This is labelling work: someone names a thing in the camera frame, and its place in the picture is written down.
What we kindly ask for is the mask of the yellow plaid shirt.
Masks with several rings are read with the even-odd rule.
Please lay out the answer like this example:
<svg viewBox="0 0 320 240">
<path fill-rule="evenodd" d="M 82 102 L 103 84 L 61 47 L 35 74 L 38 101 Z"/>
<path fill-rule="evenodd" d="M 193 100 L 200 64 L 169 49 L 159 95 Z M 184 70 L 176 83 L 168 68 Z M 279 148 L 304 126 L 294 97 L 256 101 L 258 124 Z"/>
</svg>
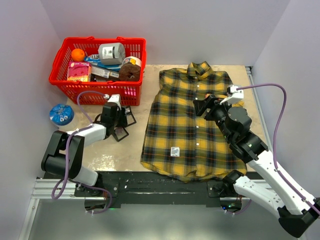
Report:
<svg viewBox="0 0 320 240">
<path fill-rule="evenodd" d="M 223 178 L 246 165 L 235 157 L 213 121 L 197 116 L 193 102 L 209 94 L 225 98 L 232 80 L 207 62 L 159 73 L 159 91 L 150 108 L 140 162 L 148 170 L 182 182 Z"/>
</svg>

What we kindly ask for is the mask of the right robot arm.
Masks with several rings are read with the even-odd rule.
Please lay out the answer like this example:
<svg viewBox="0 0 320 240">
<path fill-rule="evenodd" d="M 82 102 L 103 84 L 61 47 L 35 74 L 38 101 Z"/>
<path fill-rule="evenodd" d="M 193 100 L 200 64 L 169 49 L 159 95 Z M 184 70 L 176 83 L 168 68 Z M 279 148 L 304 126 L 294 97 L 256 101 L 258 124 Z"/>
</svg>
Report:
<svg viewBox="0 0 320 240">
<path fill-rule="evenodd" d="M 223 192 L 243 195 L 256 202 L 278 220 L 291 236 L 300 238 L 320 217 L 320 199 L 302 188 L 274 159 L 268 146 L 251 130 L 247 110 L 235 107 L 210 94 L 194 100 L 195 114 L 214 121 L 231 152 L 254 169 L 271 187 L 266 189 L 237 170 L 223 178 Z"/>
</svg>

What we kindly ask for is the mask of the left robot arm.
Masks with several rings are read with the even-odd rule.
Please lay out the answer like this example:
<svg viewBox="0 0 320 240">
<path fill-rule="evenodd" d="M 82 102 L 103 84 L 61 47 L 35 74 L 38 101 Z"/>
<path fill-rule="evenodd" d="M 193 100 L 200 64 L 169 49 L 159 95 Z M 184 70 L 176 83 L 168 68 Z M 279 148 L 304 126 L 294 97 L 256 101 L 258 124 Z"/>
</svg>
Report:
<svg viewBox="0 0 320 240">
<path fill-rule="evenodd" d="M 129 136 L 126 128 L 136 123 L 130 106 L 119 107 L 116 103 L 106 103 L 102 113 L 98 114 L 89 126 L 75 131 L 53 132 L 41 162 L 41 169 L 86 185 L 88 193 L 99 196 L 104 190 L 104 184 L 98 180 L 99 174 L 96 171 L 83 166 L 84 148 L 110 136 L 120 142 Z"/>
</svg>

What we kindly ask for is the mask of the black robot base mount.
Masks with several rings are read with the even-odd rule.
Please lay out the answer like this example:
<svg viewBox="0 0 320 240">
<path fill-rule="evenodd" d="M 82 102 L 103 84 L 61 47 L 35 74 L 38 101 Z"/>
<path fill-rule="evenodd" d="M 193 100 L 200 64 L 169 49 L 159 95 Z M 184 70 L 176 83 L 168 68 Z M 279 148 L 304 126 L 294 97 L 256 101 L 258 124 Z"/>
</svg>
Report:
<svg viewBox="0 0 320 240">
<path fill-rule="evenodd" d="M 148 171 L 101 171 L 97 189 L 78 186 L 76 197 L 85 199 L 87 210 L 101 209 L 111 200 L 112 208 L 122 205 L 204 205 L 238 212 L 247 198 L 226 188 L 219 179 L 184 183 Z"/>
</svg>

